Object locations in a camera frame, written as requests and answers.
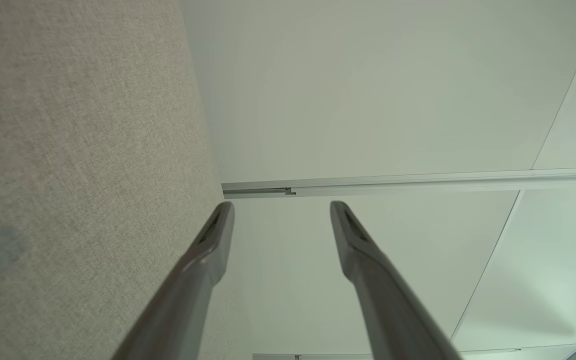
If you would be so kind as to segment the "beige fabric panel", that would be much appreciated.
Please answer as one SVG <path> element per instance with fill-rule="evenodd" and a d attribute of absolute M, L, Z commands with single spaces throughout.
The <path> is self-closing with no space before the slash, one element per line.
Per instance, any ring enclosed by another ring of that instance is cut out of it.
<path fill-rule="evenodd" d="M 222 200 L 181 0 L 0 0 L 0 360 L 110 360 Z"/>

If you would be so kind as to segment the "long aluminium wall rail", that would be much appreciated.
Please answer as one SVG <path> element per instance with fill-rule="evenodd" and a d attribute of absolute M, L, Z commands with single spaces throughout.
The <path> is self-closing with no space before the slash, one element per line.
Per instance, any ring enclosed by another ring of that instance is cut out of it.
<path fill-rule="evenodd" d="M 576 188 L 576 168 L 222 183 L 227 199 L 317 198 L 415 191 L 493 192 Z"/>

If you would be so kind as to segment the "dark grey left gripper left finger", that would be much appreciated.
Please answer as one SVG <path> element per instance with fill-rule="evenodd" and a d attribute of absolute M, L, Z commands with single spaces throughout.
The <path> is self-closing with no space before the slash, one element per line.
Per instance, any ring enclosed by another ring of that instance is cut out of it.
<path fill-rule="evenodd" d="M 229 261 L 235 210 L 215 207 L 111 360 L 198 360 L 215 285 Z"/>

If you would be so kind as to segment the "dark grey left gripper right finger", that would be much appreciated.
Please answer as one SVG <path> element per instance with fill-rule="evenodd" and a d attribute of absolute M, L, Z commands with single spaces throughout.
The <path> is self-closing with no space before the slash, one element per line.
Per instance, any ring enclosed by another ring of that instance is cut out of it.
<path fill-rule="evenodd" d="M 343 275 L 354 285 L 374 360 L 461 360 L 347 203 L 330 203 Z"/>

